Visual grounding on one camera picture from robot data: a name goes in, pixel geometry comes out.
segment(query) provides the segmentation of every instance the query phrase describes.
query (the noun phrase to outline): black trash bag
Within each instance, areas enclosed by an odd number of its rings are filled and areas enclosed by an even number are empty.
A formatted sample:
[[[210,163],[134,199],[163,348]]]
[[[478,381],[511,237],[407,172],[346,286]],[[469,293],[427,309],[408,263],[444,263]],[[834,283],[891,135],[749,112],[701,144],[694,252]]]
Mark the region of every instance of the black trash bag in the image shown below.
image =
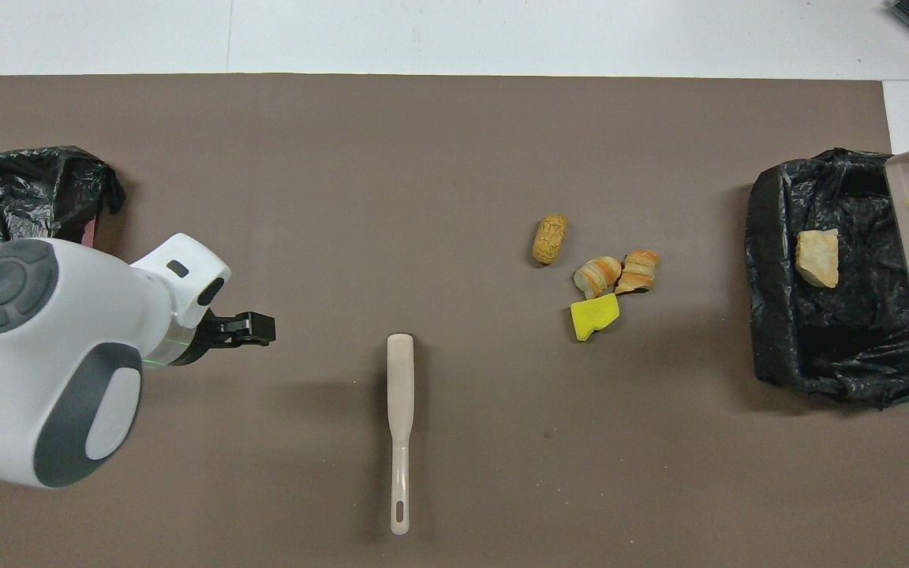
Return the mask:
[[[116,213],[124,200],[114,170],[79,148],[0,154],[0,242],[22,237],[80,242],[105,202]]]
[[[877,409],[909,400],[909,279],[884,164],[834,148],[760,175],[746,216],[755,374]],[[840,231],[840,281],[795,269],[802,230]]]

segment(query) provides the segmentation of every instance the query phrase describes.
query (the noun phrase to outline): white floor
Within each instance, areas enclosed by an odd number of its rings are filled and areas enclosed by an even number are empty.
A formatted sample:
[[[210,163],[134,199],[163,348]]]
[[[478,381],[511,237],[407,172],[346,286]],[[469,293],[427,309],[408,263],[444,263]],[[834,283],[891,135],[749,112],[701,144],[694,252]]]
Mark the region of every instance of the white floor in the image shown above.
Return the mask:
[[[0,0],[0,74],[186,72],[886,80],[909,150],[883,0]]]

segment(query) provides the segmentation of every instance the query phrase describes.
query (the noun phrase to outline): brown mat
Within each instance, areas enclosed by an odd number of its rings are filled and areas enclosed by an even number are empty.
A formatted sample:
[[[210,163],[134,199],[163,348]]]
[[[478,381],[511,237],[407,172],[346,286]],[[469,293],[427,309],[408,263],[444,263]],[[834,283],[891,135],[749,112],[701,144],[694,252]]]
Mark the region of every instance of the brown mat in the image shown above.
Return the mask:
[[[86,481],[0,483],[0,565],[909,565],[909,404],[755,381],[744,282],[748,186],[888,151],[878,83],[0,77],[0,151],[48,144],[129,186],[105,249],[192,234],[234,269],[217,312],[279,340],[152,373]],[[659,286],[578,344],[571,272],[645,247]],[[393,331],[418,348],[404,538]]]

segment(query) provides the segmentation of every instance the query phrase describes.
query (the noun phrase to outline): croissant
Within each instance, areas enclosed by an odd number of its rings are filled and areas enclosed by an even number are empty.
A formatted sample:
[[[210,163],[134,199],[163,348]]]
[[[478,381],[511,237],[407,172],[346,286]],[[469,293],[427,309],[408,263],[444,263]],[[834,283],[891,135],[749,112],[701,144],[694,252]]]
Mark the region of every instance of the croissant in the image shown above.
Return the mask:
[[[618,259],[612,256],[598,256],[585,262],[574,273],[574,286],[584,292],[586,301],[602,295],[608,287],[614,286],[619,280],[622,266]]]
[[[633,251],[624,259],[625,266],[616,285],[617,294],[654,287],[654,269],[660,258],[654,251]]]

